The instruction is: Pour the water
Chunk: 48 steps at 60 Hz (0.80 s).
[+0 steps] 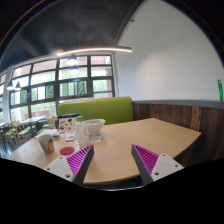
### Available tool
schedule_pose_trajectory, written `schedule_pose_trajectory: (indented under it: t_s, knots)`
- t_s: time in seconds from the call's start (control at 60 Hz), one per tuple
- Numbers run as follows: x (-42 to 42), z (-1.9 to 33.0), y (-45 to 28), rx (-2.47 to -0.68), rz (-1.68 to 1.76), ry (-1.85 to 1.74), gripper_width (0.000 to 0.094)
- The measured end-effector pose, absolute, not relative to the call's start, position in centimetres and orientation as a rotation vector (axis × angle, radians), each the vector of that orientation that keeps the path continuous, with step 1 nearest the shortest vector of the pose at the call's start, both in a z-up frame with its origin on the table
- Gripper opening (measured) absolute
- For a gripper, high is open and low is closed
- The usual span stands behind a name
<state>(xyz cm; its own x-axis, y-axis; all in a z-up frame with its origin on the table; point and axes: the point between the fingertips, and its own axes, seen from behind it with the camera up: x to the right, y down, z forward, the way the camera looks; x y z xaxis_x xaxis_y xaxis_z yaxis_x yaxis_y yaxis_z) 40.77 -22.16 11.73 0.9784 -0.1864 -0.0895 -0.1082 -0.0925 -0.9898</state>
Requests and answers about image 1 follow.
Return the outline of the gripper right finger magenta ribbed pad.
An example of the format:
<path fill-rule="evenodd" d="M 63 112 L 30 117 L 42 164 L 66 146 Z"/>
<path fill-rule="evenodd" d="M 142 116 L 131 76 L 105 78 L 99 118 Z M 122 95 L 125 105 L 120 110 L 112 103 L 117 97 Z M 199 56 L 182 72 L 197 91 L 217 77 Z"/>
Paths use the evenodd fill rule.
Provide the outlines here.
<path fill-rule="evenodd" d="M 183 169 L 182 165 L 166 153 L 158 155 L 136 144 L 132 145 L 131 154 L 135 160 L 144 185 L 148 185 Z"/>

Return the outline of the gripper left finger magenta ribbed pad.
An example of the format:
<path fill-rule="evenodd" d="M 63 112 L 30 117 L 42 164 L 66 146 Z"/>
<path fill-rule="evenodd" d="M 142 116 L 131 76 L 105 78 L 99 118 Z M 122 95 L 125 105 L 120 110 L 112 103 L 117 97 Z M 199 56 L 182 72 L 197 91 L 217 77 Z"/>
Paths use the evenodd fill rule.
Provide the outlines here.
<path fill-rule="evenodd" d="M 67 157 L 57 157 L 44 170 L 82 186 L 93 155 L 94 146 L 89 145 Z"/>

